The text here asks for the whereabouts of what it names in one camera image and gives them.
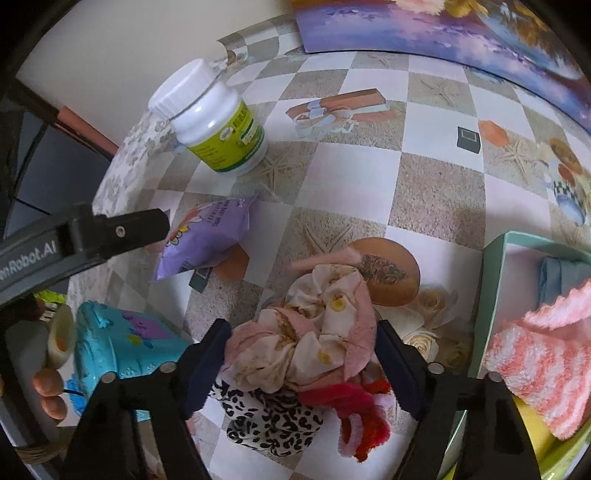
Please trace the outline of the person's left hand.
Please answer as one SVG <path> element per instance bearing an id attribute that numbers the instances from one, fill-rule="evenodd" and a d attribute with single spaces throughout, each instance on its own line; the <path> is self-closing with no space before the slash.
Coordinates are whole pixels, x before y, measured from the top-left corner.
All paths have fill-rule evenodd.
<path id="1" fill-rule="evenodd" d="M 33 387 L 40 395 L 40 404 L 43 411 L 53 420 L 58 422 L 67 416 L 67 407 L 60 397 L 63 393 L 63 379 L 59 372 L 51 368 L 43 368 L 32 379 Z"/>

